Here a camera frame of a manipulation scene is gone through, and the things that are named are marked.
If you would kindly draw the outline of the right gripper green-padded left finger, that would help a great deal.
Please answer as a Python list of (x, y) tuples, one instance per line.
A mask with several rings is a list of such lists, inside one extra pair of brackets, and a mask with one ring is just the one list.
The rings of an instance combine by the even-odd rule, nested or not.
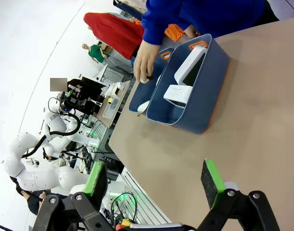
[(33, 230), (77, 231), (79, 223), (83, 223), (88, 231), (112, 231), (112, 225), (100, 213), (107, 186), (104, 163), (94, 163), (87, 184), (81, 192), (71, 194), (65, 199), (56, 195), (45, 198)]

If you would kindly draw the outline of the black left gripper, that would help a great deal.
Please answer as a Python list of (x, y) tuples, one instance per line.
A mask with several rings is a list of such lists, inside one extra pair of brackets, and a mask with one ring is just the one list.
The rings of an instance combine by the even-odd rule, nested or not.
[(73, 97), (62, 96), (60, 98), (60, 110), (64, 113), (70, 112), (72, 109), (76, 107), (76, 99)]

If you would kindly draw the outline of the right gripper green-padded right finger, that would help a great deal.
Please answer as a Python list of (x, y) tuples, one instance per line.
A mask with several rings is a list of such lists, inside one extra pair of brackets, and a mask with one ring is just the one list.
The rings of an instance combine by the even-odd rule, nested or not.
[(262, 191), (241, 193), (234, 182), (223, 181), (212, 159), (203, 162), (201, 182), (210, 211), (198, 231), (220, 231), (229, 219), (244, 231), (279, 231), (279, 225)]

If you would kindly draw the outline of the person's right hand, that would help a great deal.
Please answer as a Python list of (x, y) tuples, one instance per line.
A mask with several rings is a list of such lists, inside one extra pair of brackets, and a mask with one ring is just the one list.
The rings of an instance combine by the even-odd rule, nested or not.
[(160, 46), (142, 41), (134, 61), (134, 76), (138, 82), (146, 81), (153, 73), (154, 62), (159, 53)]

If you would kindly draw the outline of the person's left hand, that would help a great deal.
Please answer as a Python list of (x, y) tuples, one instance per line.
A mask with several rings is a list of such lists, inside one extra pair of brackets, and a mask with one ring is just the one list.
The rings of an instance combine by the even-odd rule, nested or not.
[(185, 34), (187, 35), (187, 37), (189, 39), (194, 39), (196, 38), (198, 35), (197, 35), (197, 32), (194, 28), (193, 25), (189, 25), (185, 30), (184, 30)]

